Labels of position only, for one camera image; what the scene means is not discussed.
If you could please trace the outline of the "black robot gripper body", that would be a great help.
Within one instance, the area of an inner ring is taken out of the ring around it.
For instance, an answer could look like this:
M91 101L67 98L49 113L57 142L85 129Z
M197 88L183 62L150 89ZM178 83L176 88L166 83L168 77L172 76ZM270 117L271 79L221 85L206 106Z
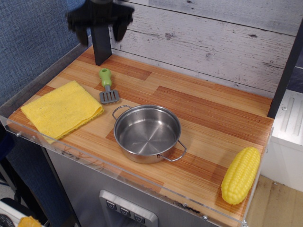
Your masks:
M82 6L66 14L68 28L87 28L112 25L127 27L132 22L134 8L114 3L112 0L87 0Z

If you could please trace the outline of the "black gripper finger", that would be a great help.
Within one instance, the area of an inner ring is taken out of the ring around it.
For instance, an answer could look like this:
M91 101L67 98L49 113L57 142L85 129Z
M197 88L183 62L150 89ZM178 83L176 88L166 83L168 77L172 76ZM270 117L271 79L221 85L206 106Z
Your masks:
M85 27L78 27L77 26L75 28L75 32L76 32L76 36L77 36L79 42L82 45L88 45L89 44L87 29Z
M118 21L115 24L113 24L113 34L114 34L114 38L117 42L122 41L122 39L127 31L128 25L129 25L129 22L127 22L127 21Z

